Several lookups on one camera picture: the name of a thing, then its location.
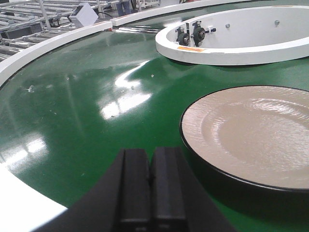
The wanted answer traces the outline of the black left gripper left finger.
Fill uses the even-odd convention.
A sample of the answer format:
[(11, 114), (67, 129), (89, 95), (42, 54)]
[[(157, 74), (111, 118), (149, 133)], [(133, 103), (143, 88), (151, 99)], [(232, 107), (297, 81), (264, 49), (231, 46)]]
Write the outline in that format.
[(145, 150), (122, 149), (98, 182), (38, 232), (145, 232), (150, 222)]

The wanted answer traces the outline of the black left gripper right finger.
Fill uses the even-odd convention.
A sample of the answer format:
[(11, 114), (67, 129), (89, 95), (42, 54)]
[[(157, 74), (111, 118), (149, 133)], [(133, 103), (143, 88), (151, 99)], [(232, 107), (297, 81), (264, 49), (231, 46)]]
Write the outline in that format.
[(158, 232), (234, 232), (178, 147), (155, 149), (151, 172), (154, 228)]

